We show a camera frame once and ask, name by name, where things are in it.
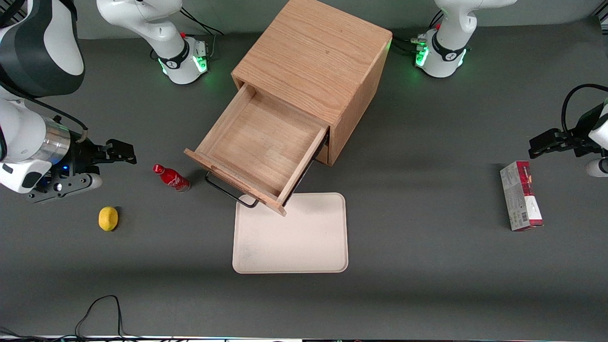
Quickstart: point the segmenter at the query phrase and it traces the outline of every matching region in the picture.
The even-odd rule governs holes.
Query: gray table
[[[165,78],[143,40],[81,42],[84,84],[48,102],[97,143],[132,143],[139,163],[102,166],[100,189],[43,206],[0,189],[0,323],[69,333],[113,293],[140,335],[608,339],[608,181],[571,152],[533,161],[546,226],[516,233],[498,174],[559,126],[570,89],[606,83],[596,21],[481,28],[444,80],[391,53],[336,165],[313,165],[298,188],[347,199],[341,274],[236,274],[235,203],[182,154],[236,93],[229,73],[256,37],[219,37],[210,73],[188,86]],[[578,94],[572,123],[604,96]],[[178,194],[151,171],[157,162],[198,182]],[[115,232],[97,226],[104,206],[121,208]],[[83,333],[115,324],[113,303],[101,302]]]

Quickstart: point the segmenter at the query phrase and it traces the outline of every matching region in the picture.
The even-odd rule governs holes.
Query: wood grain
[[[237,118],[232,113],[239,113],[245,106],[251,101],[255,95],[255,89],[252,86],[244,86],[240,88],[235,97],[230,101],[230,104],[219,119],[215,122],[215,125],[207,133],[205,138],[201,141],[201,144],[196,148],[197,152],[204,152],[213,150],[217,142],[223,137],[227,130],[232,126],[232,122]]]
[[[232,77],[329,124],[318,159],[331,166],[375,95],[391,38],[319,1],[290,0]]]
[[[291,177],[285,184],[283,191],[278,196],[279,203],[285,202],[285,200],[291,193],[291,189],[295,187],[295,184],[298,182],[298,179],[300,179],[300,176],[302,176],[302,174],[306,170],[306,167],[310,163],[310,160],[313,159],[315,152],[319,149],[319,145],[325,139],[326,134],[327,132],[323,130],[317,133],[317,136],[314,138],[312,144],[308,148],[308,151],[306,151],[304,156],[300,159],[300,164],[298,164],[298,166],[295,168],[295,171],[292,173]]]
[[[361,120],[365,110],[367,110],[371,100],[376,95],[389,49],[390,42],[387,42],[385,48],[378,53],[374,63],[370,66],[364,81],[361,83],[361,86],[357,89],[357,92],[344,111],[344,115],[342,115],[340,121],[335,126],[331,127],[330,132],[332,132],[333,135],[330,136],[330,149],[327,163],[329,166],[332,166],[336,162],[338,155],[340,155],[344,145],[346,145],[346,142],[351,134],[353,134],[355,127],[357,127],[359,120]]]
[[[245,84],[196,151],[186,154],[223,181],[284,212],[285,194],[327,129],[327,124]]]

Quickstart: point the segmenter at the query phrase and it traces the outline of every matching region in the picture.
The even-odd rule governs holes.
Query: yellow lemon
[[[99,227],[106,232],[116,228],[118,225],[118,212],[112,207],[105,207],[99,212]]]

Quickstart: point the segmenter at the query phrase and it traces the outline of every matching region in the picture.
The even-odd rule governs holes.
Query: drawer handle
[[[228,191],[224,190],[224,189],[223,189],[222,187],[220,187],[219,185],[217,185],[217,184],[215,184],[214,182],[210,181],[210,180],[209,180],[209,174],[210,174],[210,173],[211,173],[211,171],[208,171],[208,172],[207,172],[207,174],[205,175],[205,181],[206,181],[206,182],[207,182],[209,185],[211,185],[211,186],[212,186],[212,187],[214,187],[215,189],[218,189],[219,191],[223,192],[224,194],[228,195],[230,198],[232,198],[233,200],[235,200],[235,201],[237,201],[237,202],[241,203],[241,204],[242,204],[242,205],[244,205],[245,207],[247,207],[247,208],[254,208],[254,207],[255,207],[256,205],[258,205],[258,203],[260,202],[260,201],[258,201],[258,200],[255,200],[253,203],[251,203],[251,204],[247,204],[247,203],[245,203],[245,202],[241,201],[241,200],[240,200],[240,198],[238,198],[238,197],[236,197],[236,196],[232,195],[230,192],[228,192]]]

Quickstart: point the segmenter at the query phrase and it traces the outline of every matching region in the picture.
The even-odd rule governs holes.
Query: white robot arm
[[[416,66],[432,77],[448,77],[462,65],[466,44],[477,28],[474,10],[497,9],[517,0],[435,0],[443,11],[439,30],[431,28],[418,35],[424,46],[416,58]]]
[[[608,177],[608,99],[581,116],[575,128],[568,129],[566,109],[568,101],[580,89],[595,88],[608,92],[608,87],[584,84],[570,91],[562,106],[562,130],[552,128],[530,140],[531,159],[550,152],[574,150],[576,157],[600,154],[602,158],[587,163],[585,170],[593,177]]]
[[[182,37],[167,19],[181,8],[182,0],[97,0],[97,9],[107,22],[145,39],[158,55],[163,72],[184,85],[207,72],[207,46]]]
[[[6,13],[24,3],[16,0]],[[133,146],[115,140],[95,145],[80,121],[37,100],[70,94],[84,79],[75,21],[72,0],[28,0],[26,17],[0,29],[0,183],[32,202],[99,187],[95,164],[136,163]],[[26,108],[26,99],[75,120],[82,133],[67,129],[60,116]]]

